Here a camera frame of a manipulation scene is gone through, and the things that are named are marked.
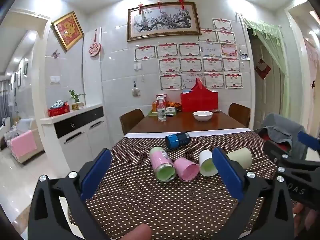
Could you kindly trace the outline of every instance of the pink towel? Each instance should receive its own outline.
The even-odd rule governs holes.
[[[15,156],[21,157],[29,152],[37,149],[35,138],[31,130],[13,138],[10,141],[12,153]]]

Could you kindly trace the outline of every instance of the blue can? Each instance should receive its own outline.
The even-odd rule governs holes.
[[[187,132],[180,132],[165,137],[165,144],[168,149],[175,149],[190,143],[190,135]]]

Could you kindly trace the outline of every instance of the green plant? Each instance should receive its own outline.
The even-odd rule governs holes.
[[[70,92],[71,98],[73,98],[73,99],[75,100],[75,103],[80,102],[79,96],[84,96],[84,95],[85,95],[85,94],[79,94],[79,95],[77,95],[77,94],[75,94],[75,91],[74,91],[74,90],[69,90],[69,92]]]

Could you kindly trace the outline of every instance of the white paper cup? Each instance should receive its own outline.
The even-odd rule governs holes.
[[[241,148],[239,150],[227,154],[230,160],[239,162],[244,169],[250,168],[252,165],[252,155],[248,148]],[[217,168],[212,162],[212,152],[204,150],[199,154],[200,173],[203,176],[210,177],[218,173]]]
[[[204,150],[199,154],[200,173],[203,176],[210,177],[218,173],[217,168],[212,162],[212,152]]]

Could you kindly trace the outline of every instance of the green curtain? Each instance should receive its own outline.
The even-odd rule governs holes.
[[[281,115],[289,117],[289,74],[287,73],[284,59],[284,43],[278,26],[266,24],[263,21],[253,22],[243,18],[247,29],[252,29],[253,35],[257,35],[266,47],[281,72],[284,74],[284,92]]]

